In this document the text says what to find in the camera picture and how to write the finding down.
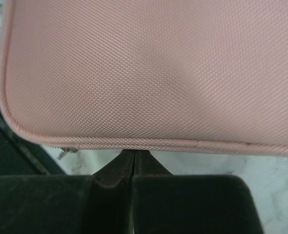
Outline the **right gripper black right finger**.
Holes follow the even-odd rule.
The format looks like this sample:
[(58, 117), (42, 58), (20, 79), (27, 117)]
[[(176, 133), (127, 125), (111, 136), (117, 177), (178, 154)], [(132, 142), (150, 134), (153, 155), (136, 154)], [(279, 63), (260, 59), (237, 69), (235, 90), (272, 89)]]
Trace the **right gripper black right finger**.
[(261, 234), (246, 183), (234, 175), (173, 175), (149, 151), (135, 154), (137, 234)]

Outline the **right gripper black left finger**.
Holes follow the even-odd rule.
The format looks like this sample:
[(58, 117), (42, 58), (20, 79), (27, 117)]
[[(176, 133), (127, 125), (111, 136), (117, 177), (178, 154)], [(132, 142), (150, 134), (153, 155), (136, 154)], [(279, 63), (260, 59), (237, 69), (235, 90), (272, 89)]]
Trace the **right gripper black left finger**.
[(0, 234), (131, 234), (135, 151), (93, 175), (0, 176)]

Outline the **pink medicine kit case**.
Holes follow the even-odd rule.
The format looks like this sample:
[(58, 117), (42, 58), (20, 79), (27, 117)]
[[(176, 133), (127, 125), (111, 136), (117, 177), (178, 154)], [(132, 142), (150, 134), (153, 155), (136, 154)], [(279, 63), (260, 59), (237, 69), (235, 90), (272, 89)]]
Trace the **pink medicine kit case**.
[(75, 149), (288, 156), (288, 0), (6, 0), (0, 110)]

